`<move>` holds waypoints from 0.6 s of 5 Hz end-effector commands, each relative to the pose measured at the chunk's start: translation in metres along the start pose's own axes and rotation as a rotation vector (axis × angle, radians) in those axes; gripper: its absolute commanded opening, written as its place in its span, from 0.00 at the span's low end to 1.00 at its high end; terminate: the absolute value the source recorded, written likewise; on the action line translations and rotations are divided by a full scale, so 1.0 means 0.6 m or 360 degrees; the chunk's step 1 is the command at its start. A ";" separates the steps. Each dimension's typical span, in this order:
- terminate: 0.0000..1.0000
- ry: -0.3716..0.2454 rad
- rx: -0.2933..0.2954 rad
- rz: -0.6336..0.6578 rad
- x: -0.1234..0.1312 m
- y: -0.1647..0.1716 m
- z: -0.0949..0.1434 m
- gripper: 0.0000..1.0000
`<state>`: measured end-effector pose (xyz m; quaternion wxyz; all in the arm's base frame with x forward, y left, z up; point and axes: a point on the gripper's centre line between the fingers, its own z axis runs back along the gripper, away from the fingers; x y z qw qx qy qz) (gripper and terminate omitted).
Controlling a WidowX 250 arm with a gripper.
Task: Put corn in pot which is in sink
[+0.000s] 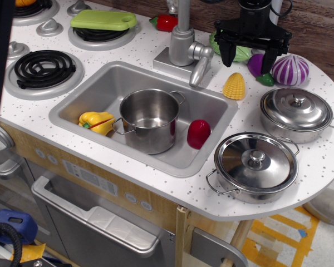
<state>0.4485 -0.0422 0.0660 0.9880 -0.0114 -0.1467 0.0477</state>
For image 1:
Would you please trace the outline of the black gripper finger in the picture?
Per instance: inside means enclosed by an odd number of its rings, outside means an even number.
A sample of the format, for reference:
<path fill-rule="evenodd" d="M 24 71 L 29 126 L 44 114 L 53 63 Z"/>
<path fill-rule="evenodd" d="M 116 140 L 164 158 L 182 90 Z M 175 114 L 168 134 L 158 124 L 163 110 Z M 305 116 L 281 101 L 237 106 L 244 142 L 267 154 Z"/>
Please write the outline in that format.
<path fill-rule="evenodd" d="M 235 58 L 236 45 L 225 40 L 221 40 L 219 41 L 219 50 L 223 64 L 230 67 Z"/>
<path fill-rule="evenodd" d="M 278 47 L 269 47 L 265 50 L 262 66 L 261 66 L 261 74 L 264 75 L 269 73 L 278 57 L 279 48 Z"/>

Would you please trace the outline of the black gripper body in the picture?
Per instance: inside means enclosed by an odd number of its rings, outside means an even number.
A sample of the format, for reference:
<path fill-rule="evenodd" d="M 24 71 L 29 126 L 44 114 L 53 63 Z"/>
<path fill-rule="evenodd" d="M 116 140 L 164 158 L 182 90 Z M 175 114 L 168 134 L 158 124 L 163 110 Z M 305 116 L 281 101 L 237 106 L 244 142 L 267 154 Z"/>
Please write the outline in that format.
<path fill-rule="evenodd" d="M 216 43 L 219 45 L 219 41 L 225 40 L 236 46 L 263 51 L 278 47 L 279 55 L 288 53 L 292 34 L 271 21 L 270 11 L 271 7 L 242 7 L 239 18 L 216 21 Z"/>

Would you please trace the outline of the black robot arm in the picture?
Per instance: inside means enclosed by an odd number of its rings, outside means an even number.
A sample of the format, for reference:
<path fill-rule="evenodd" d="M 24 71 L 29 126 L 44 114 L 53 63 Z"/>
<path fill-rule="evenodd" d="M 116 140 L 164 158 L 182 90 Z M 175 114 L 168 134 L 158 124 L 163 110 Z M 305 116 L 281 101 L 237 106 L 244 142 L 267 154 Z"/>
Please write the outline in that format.
<path fill-rule="evenodd" d="M 278 56 L 288 53 L 292 33 L 269 17 L 271 1 L 239 1 L 240 16 L 216 21 L 214 40 L 225 66 L 230 67 L 238 46 L 264 51 L 261 74 L 271 71 Z"/>

